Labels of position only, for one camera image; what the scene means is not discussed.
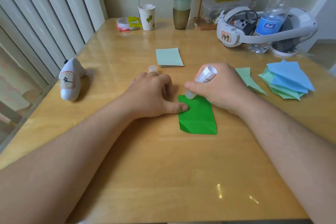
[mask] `folded paper piece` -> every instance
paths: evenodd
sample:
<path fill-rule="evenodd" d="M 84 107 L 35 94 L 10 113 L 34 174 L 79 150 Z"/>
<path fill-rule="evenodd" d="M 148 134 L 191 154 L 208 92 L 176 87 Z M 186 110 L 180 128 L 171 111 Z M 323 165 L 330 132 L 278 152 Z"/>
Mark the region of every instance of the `folded paper piece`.
<path fill-rule="evenodd" d="M 156 50 L 157 64 L 160 67 L 180 67 L 184 66 L 180 57 L 178 48 L 157 49 Z"/>
<path fill-rule="evenodd" d="M 253 91 L 267 95 L 265 91 L 263 91 L 258 84 L 254 82 L 254 80 L 251 78 L 250 68 L 236 68 L 237 73 L 240 75 L 240 77 L 243 79 L 245 84 Z"/>
<path fill-rule="evenodd" d="M 272 84 L 284 86 L 289 89 L 308 93 L 307 90 L 315 91 L 306 74 L 300 69 L 299 64 L 282 60 L 278 63 L 267 64 L 268 69 L 275 73 Z"/>
<path fill-rule="evenodd" d="M 186 103 L 189 110 L 178 114 L 180 129 L 191 134 L 216 135 L 217 128 L 211 104 L 204 97 L 188 99 L 179 95 L 178 101 Z"/>
<path fill-rule="evenodd" d="M 275 94 L 278 94 L 283 99 L 297 99 L 300 100 L 300 97 L 304 95 L 304 93 L 297 92 L 291 89 L 288 89 L 283 86 L 273 85 L 272 80 L 274 76 L 276 76 L 274 73 L 270 72 L 268 68 L 265 68 L 264 72 L 262 74 L 259 74 L 259 76 L 262 78 L 262 80 L 269 86 L 271 91 Z"/>

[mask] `dark green origami paper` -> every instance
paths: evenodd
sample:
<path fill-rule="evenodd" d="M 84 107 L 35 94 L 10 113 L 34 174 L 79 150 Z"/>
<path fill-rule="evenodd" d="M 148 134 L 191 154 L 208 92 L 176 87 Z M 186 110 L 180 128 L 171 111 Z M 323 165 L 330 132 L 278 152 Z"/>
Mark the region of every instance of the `dark green origami paper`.
<path fill-rule="evenodd" d="M 179 95 L 178 101 L 186 103 L 189 107 L 188 111 L 178 114 L 182 131 L 191 134 L 217 134 L 215 118 L 208 100 L 201 96 L 188 99 L 185 95 Z"/>

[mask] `person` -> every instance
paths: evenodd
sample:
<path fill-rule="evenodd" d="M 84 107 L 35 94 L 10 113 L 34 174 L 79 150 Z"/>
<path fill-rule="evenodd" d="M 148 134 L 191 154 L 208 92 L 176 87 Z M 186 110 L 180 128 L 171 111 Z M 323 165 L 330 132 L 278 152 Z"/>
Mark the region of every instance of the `person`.
<path fill-rule="evenodd" d="M 241 117 L 316 224 L 336 223 L 336 146 L 254 94 L 226 63 L 185 87 Z M 133 120 L 187 111 L 166 74 L 141 73 L 80 124 L 0 171 L 0 223 L 64 223 L 120 133 Z"/>

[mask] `right arm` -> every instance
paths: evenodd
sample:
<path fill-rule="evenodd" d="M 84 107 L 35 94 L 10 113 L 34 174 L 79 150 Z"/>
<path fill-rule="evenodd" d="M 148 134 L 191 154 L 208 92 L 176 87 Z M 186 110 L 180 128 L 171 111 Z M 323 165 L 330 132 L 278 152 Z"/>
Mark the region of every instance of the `right arm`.
<path fill-rule="evenodd" d="M 255 95 L 228 64 L 207 65 L 217 75 L 185 87 L 240 116 L 311 220 L 336 223 L 336 146 Z"/>

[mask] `clear plastic box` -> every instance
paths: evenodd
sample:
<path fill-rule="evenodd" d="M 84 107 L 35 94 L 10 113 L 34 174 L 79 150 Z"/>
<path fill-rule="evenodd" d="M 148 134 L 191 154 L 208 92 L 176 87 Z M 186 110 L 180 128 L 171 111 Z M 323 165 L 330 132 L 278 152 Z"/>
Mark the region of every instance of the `clear plastic box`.
<path fill-rule="evenodd" d="M 253 9 L 256 3 L 256 1 L 252 0 L 205 0 L 202 2 L 201 6 L 201 18 L 208 24 L 214 23 L 223 10 L 224 13 L 227 13 L 239 6 L 247 6 L 248 8 Z"/>

